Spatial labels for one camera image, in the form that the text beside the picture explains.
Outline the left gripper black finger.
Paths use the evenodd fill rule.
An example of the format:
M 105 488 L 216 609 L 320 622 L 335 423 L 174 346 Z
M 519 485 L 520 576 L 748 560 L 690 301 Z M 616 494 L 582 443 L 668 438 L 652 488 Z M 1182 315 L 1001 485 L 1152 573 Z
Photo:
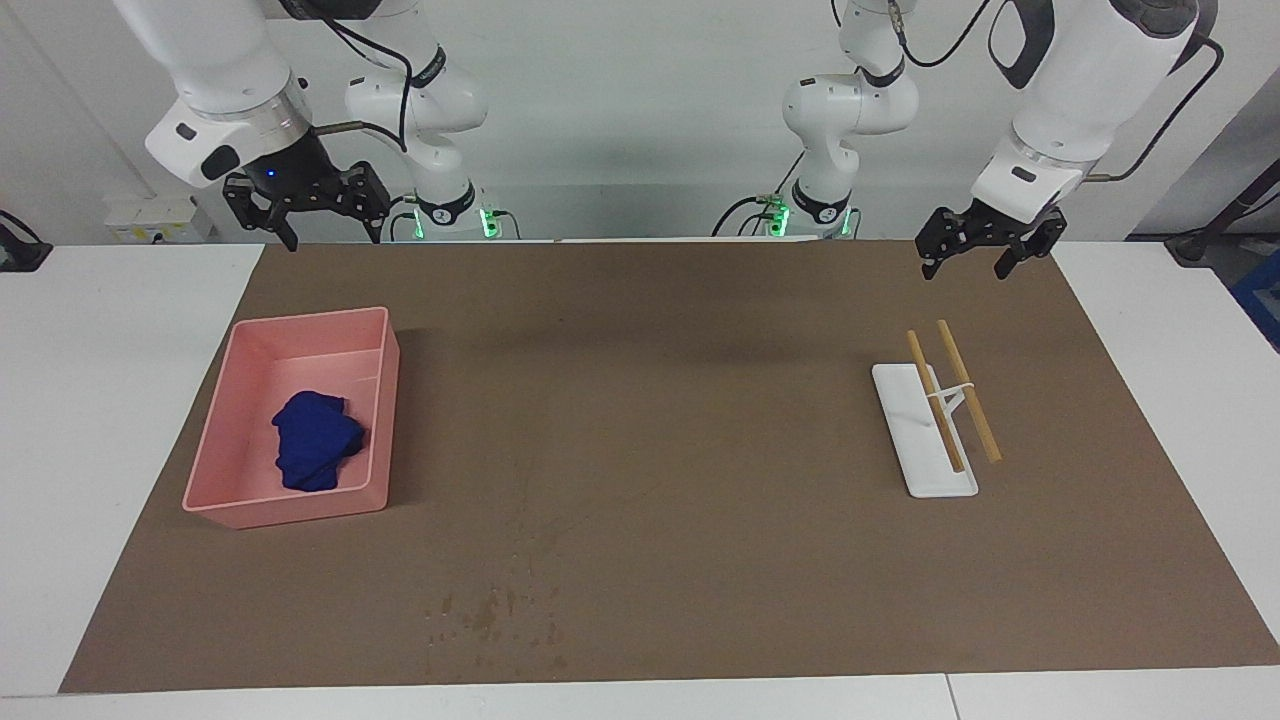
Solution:
M 1065 215 L 1061 211 L 1050 211 L 1029 234 L 1014 237 L 1007 242 L 1007 247 L 993 265 L 995 275 L 1005 281 L 1020 263 L 1033 258 L 1047 258 L 1066 228 Z
M 915 237 L 923 278 L 932 281 L 946 260 L 970 251 L 978 229 L 968 213 L 937 208 Z

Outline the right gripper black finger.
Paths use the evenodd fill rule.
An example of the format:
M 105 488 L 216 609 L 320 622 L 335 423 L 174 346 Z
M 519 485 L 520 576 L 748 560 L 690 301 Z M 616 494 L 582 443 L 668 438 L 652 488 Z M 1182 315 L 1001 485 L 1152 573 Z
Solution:
M 392 196 L 369 161 L 340 173 L 340 215 L 357 220 L 371 243 L 379 245 L 392 211 Z
M 270 232 L 289 252 L 296 252 L 300 240 L 288 222 L 289 208 L 275 200 L 261 206 L 255 200 L 256 190 L 246 174 L 228 174 L 221 182 L 221 196 L 243 229 Z

